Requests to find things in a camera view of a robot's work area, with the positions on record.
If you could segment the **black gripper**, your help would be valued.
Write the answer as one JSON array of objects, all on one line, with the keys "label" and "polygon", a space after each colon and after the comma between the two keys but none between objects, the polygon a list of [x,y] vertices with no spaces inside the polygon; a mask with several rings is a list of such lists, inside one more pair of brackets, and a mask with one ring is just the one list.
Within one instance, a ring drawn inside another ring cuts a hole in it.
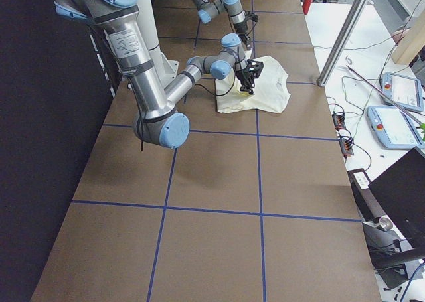
[{"label": "black gripper", "polygon": [[236,34],[240,37],[240,40],[242,44],[244,45],[244,47],[252,46],[252,39],[248,35],[248,24],[246,22],[246,19],[238,23],[235,23],[234,29]]},{"label": "black gripper", "polygon": [[254,75],[256,72],[256,65],[249,62],[245,68],[240,65],[236,66],[236,77],[241,83],[240,91],[247,92],[249,95],[254,95]]}]

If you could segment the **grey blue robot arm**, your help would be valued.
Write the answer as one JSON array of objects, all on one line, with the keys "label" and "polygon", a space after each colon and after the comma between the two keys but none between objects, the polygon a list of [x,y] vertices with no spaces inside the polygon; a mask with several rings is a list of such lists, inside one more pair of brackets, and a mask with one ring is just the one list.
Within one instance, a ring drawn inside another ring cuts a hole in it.
[{"label": "grey blue robot arm", "polygon": [[249,36],[248,21],[254,25],[258,22],[258,16],[253,11],[243,9],[240,0],[192,0],[197,8],[199,19],[203,24],[211,22],[221,13],[226,13],[233,26],[234,32],[240,37],[247,50],[252,49],[252,40]]},{"label": "grey blue robot arm", "polygon": [[223,36],[215,56],[196,56],[180,72],[166,74],[167,60],[159,48],[151,0],[55,0],[56,12],[67,19],[102,29],[112,56],[129,80],[139,114],[133,125],[144,143],[176,149],[186,141],[190,125],[177,111],[177,102],[209,74],[218,80],[230,73],[240,81],[240,91],[252,94],[262,71],[260,62],[245,55],[250,49],[248,20],[256,15],[245,11],[240,0],[192,0],[199,18],[208,23],[226,13],[234,32]]}]

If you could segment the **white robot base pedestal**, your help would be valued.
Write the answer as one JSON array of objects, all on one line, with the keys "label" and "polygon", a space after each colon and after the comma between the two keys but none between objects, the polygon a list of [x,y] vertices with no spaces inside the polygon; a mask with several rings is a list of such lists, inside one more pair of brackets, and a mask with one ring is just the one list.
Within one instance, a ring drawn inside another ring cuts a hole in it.
[{"label": "white robot base pedestal", "polygon": [[176,77],[179,63],[176,60],[168,60],[161,51],[151,0],[138,0],[137,6],[139,8],[137,24],[161,85],[166,87]]}]

